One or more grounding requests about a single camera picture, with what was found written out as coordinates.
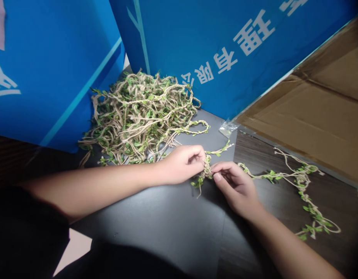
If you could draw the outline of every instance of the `cardboard box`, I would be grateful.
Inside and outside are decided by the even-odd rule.
[[[237,122],[358,183],[358,18]]]

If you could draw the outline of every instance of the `clothing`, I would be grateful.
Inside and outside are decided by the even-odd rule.
[[[0,278],[52,278],[69,242],[67,219],[19,187],[0,189]],[[137,248],[100,244],[65,267],[65,278],[187,278]]]

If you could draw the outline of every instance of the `forearm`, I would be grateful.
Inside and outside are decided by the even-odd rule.
[[[260,209],[249,222],[283,278],[343,278],[334,267],[264,209]]]
[[[161,183],[156,163],[72,170],[30,181],[24,188],[73,222]]]

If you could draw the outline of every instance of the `hand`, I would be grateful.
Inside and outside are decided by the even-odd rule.
[[[165,159],[157,162],[162,184],[179,184],[203,171],[206,158],[201,145],[176,147]]]
[[[216,186],[235,213],[250,220],[264,210],[252,178],[234,162],[219,162],[211,167]]]

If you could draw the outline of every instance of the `black sleeve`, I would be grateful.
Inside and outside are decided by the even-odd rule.
[[[52,278],[69,242],[67,219],[20,187],[0,189],[0,278]]]

